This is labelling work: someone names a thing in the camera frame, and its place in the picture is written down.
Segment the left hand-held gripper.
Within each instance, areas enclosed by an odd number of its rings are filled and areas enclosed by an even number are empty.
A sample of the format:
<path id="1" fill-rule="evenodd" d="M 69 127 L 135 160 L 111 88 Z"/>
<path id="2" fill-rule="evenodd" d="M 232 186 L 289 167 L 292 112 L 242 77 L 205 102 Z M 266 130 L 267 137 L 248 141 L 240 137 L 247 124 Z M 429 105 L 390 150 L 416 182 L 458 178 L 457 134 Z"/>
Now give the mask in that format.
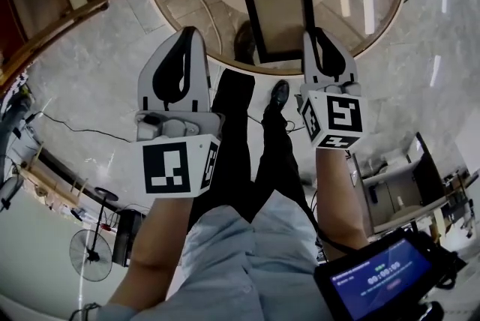
<path id="1" fill-rule="evenodd" d="M 133 155 L 150 197 L 198 197 L 211 185 L 224 117 L 209 111 L 209 71 L 200 31 L 166 39 L 141 70 Z M 167 111 L 176 104 L 178 111 Z"/>

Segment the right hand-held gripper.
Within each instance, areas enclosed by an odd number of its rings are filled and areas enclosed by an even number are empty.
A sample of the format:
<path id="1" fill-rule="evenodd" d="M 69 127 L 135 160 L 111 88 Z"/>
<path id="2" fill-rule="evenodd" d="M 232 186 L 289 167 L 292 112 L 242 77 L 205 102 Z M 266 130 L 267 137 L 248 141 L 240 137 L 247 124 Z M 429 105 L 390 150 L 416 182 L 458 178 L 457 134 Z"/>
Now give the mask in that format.
<path id="1" fill-rule="evenodd" d="M 316 149 L 350 150 L 366 136 L 368 102 L 361 96 L 356 62 L 350 51 L 330 32 L 316 27 L 303 34 L 299 114 L 311 145 Z M 321 74 L 343 84 L 313 84 Z"/>

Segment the black picture frame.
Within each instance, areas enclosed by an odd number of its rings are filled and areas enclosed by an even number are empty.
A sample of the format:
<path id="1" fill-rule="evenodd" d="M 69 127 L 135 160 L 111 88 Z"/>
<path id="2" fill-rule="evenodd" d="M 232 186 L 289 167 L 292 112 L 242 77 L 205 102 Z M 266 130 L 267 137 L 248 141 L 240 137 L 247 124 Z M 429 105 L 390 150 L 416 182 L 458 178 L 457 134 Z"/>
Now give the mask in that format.
<path id="1" fill-rule="evenodd" d="M 300 60 L 315 27 L 313 0 L 244 0 L 262 63 Z"/>

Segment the person's right forearm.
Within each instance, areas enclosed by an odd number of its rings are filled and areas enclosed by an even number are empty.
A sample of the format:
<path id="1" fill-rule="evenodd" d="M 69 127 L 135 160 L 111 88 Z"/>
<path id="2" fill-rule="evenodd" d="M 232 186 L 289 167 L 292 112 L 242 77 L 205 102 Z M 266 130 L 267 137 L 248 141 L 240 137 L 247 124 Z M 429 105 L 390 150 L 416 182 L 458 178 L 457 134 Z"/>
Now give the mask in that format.
<path id="1" fill-rule="evenodd" d="M 316 210 L 319 229 L 333 242 L 355 250 L 368 245 L 359 198 L 344 151 L 316 150 Z"/>

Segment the person's left forearm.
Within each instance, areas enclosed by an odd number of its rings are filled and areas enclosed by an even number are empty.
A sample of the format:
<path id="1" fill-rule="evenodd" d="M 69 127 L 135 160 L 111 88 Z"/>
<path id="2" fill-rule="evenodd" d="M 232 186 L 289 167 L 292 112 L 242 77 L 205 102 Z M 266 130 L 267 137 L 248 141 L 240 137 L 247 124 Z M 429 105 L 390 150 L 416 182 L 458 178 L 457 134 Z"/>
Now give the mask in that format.
<path id="1" fill-rule="evenodd" d="M 154 201 L 134 240 L 127 273 L 110 304 L 144 311 L 165 301 L 185 244 L 193 201 Z"/>

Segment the person's right black shoe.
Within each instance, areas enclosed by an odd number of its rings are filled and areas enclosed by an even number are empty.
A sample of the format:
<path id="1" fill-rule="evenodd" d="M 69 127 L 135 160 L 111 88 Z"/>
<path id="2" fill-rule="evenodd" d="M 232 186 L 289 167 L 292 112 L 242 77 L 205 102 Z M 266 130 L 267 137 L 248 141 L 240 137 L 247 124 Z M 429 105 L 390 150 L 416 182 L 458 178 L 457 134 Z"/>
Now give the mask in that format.
<path id="1" fill-rule="evenodd" d="M 265 112 L 281 112 L 285 107 L 290 96 L 290 84 L 284 80 L 279 80 L 271 90 L 270 100 L 265 108 Z"/>

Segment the person's black trousers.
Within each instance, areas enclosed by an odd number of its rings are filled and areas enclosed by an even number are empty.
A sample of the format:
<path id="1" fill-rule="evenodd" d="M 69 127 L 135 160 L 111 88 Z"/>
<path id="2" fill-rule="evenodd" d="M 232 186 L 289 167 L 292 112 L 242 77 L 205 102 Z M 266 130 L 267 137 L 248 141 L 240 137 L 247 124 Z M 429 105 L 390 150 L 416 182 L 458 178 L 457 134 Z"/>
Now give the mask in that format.
<path id="1" fill-rule="evenodd" d="M 253 76 L 232 70 L 222 73 L 212 105 L 213 112 L 225 118 L 222 140 L 210 188 L 193 201 L 190 227 L 218 206 L 230 206 L 251 222 L 275 191 L 296 203 L 310 222 L 315 221 L 305 198 L 282 111 L 263 114 L 264 149 L 256 178 L 251 177 L 248 107 L 254 86 Z"/>

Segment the brown wooden open cabinet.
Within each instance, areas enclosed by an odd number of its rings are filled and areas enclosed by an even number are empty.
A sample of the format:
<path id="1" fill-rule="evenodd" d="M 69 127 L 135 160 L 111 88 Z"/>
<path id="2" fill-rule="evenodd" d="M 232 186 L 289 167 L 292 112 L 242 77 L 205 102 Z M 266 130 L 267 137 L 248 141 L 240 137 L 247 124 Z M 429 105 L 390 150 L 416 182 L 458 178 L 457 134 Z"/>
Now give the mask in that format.
<path id="1" fill-rule="evenodd" d="M 461 163 L 444 165 L 418 132 L 408 148 L 363 159 L 352 154 L 352 178 L 367 237 L 381 236 L 432 217 L 452 201 L 468 172 Z"/>

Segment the black floor box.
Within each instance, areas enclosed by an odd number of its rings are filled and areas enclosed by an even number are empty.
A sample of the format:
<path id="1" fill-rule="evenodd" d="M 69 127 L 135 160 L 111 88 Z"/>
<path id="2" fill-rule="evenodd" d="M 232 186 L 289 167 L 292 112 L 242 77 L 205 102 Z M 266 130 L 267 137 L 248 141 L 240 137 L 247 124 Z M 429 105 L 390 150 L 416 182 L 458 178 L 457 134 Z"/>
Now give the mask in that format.
<path id="1" fill-rule="evenodd" d="M 119 212 L 119 220 L 115 243 L 112 250 L 112 261 L 122 267 L 128 267 L 134 240 L 143 224 L 145 215 L 133 209 Z"/>

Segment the black white striped blanket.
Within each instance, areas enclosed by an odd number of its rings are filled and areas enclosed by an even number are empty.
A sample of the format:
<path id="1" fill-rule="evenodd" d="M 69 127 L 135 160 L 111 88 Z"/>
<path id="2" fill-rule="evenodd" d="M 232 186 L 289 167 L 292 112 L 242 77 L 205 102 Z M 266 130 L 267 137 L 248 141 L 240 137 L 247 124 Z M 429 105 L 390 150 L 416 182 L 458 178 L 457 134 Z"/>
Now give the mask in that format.
<path id="1" fill-rule="evenodd" d="M 29 78 L 28 71 L 23 71 L 14 81 L 7 91 L 0 97 L 0 101 L 9 101 L 26 84 Z"/>

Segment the black standing fan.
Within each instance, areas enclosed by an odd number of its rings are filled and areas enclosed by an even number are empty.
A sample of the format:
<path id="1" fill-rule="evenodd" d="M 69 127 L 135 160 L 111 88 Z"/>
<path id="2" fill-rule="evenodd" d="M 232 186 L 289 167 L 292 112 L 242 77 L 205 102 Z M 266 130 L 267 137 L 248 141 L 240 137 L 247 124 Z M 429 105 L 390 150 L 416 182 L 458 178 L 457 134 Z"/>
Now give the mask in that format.
<path id="1" fill-rule="evenodd" d="M 108 277 L 113 265 L 113 253 L 101 236 L 101 224 L 107 201 L 117 202 L 119 198 L 109 190 L 96 187 L 95 193 L 102 199 L 95 230 L 82 229 L 70 240 L 70 263 L 76 273 L 90 282 L 100 282 Z"/>

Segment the person's light blue shirt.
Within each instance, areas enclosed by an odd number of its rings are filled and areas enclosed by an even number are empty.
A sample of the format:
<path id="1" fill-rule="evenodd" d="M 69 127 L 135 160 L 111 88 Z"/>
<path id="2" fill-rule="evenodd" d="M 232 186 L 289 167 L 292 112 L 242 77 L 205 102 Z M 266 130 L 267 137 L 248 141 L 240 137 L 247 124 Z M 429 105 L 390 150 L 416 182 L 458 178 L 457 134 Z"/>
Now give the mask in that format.
<path id="1" fill-rule="evenodd" d="M 305 212 L 278 192 L 251 222 L 214 208 L 187 235 L 173 295 L 143 311 L 106 304 L 97 321 L 333 321 L 314 280 L 316 239 Z"/>

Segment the black tablet with blue screen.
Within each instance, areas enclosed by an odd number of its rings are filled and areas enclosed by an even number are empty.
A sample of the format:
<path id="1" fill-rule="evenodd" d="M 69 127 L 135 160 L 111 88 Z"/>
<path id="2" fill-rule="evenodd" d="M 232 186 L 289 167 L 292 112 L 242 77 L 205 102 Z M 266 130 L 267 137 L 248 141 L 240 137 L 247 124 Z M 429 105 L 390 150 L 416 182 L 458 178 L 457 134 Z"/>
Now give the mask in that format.
<path id="1" fill-rule="evenodd" d="M 425 320 L 442 310 L 422 299 L 455 283 L 457 257 L 425 232 L 400 228 L 318 266 L 314 280 L 334 321 Z"/>

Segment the wooden tray with items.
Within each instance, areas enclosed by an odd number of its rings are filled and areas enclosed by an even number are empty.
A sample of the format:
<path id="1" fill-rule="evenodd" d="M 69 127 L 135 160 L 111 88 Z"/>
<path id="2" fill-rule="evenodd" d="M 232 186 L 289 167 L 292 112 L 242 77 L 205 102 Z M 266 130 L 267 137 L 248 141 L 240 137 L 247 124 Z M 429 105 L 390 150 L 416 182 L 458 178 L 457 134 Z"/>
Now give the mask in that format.
<path id="1" fill-rule="evenodd" d="M 61 176 L 62 171 L 49 162 L 47 151 L 41 143 L 31 159 L 20 164 L 19 174 L 27 181 L 28 186 L 32 186 L 33 194 L 37 198 L 43 198 L 47 206 L 78 209 L 86 182 L 77 187 L 77 178 L 68 181 Z"/>

